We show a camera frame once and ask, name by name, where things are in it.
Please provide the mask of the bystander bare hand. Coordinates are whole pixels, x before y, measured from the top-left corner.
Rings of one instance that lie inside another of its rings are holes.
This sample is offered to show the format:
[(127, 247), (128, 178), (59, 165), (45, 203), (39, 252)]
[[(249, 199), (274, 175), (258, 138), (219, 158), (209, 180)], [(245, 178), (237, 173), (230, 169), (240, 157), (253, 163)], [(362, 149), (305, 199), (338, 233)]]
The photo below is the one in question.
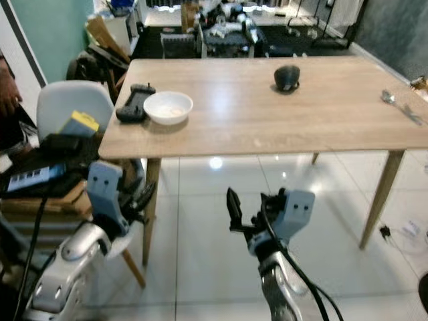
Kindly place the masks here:
[(19, 95), (15, 78), (4, 58), (0, 59), (0, 88), (1, 116), (15, 115), (22, 98)]

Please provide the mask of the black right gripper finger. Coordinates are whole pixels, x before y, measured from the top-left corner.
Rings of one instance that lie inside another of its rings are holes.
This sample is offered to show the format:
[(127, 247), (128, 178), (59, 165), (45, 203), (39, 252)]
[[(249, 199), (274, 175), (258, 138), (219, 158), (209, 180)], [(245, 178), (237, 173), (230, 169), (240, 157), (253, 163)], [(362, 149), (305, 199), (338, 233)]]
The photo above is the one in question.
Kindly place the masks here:
[(243, 214), (241, 212), (241, 204), (237, 193), (229, 187), (226, 192), (227, 213), (229, 214), (229, 230), (232, 232), (243, 233), (245, 226), (242, 223)]
[(265, 216), (267, 220), (276, 220), (284, 210), (288, 194), (287, 190), (279, 190), (277, 193), (272, 193), (272, 195), (260, 193), (260, 198), (260, 215)]

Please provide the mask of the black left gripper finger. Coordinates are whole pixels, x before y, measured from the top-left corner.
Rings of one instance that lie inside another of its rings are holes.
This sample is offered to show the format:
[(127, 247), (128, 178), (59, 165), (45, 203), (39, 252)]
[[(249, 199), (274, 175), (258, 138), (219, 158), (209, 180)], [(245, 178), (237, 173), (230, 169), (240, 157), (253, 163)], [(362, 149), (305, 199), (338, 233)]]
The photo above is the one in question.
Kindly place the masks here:
[(138, 210), (144, 210), (149, 205), (157, 190), (158, 183), (156, 181), (146, 181), (144, 179), (138, 181)]
[(142, 162), (140, 160), (126, 160), (124, 162), (124, 193), (133, 197), (140, 190), (142, 184)]

